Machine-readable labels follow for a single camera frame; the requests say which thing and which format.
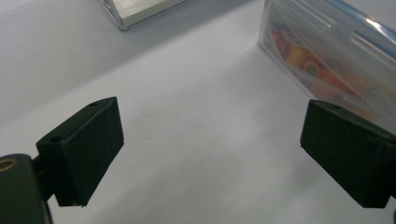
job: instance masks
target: clear plastic box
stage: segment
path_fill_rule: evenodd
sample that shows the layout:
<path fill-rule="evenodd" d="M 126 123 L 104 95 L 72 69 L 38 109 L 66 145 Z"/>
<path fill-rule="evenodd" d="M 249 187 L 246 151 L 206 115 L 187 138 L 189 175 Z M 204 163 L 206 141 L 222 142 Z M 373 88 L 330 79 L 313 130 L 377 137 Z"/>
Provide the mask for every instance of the clear plastic box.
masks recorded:
<path fill-rule="evenodd" d="M 259 43 L 312 97 L 396 133 L 395 11 L 389 0 L 266 0 Z"/>

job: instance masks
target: white tabletop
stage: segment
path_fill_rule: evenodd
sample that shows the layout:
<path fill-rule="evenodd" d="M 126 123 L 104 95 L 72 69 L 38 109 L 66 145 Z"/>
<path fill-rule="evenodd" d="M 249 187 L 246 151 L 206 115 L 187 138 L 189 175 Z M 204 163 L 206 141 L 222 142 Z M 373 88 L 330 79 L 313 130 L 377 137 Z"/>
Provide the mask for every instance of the white tabletop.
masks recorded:
<path fill-rule="evenodd" d="M 308 96 L 257 45 L 263 0 L 198 0 L 120 32 L 98 1 L 0 2 L 1 154 L 117 96 L 125 145 L 54 222 L 392 223 L 300 148 Z"/>

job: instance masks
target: table surface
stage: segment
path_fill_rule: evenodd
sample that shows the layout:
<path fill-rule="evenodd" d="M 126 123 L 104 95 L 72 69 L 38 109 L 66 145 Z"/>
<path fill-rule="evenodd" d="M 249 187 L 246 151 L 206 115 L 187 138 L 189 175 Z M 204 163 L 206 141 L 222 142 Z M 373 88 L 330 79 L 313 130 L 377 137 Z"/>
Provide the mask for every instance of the table surface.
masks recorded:
<path fill-rule="evenodd" d="M 257 45 L 263 0 L 199 0 L 119 31 L 97 0 L 0 2 L 1 154 L 117 96 L 125 145 L 55 223 L 392 223 L 299 138 L 309 96 Z"/>

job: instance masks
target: transparent container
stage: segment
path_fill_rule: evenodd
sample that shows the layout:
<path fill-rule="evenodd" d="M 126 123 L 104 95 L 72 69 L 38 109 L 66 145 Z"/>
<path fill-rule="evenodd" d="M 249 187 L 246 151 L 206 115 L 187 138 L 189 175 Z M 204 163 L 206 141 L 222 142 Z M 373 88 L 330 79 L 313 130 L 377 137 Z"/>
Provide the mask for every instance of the transparent container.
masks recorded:
<path fill-rule="evenodd" d="M 312 97 L 396 133 L 396 4 L 372 2 L 266 0 L 259 43 Z"/>

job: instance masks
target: white table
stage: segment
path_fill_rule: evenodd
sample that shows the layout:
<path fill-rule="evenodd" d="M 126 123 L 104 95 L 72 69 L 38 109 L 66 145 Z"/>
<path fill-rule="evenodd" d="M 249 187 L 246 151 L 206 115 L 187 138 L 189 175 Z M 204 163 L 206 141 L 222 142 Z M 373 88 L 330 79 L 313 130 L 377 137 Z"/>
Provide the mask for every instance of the white table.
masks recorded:
<path fill-rule="evenodd" d="M 96 0 L 0 2 L 1 154 L 117 96 L 125 145 L 55 223 L 392 223 L 300 148 L 308 96 L 257 45 L 262 0 L 198 0 L 120 32 Z"/>

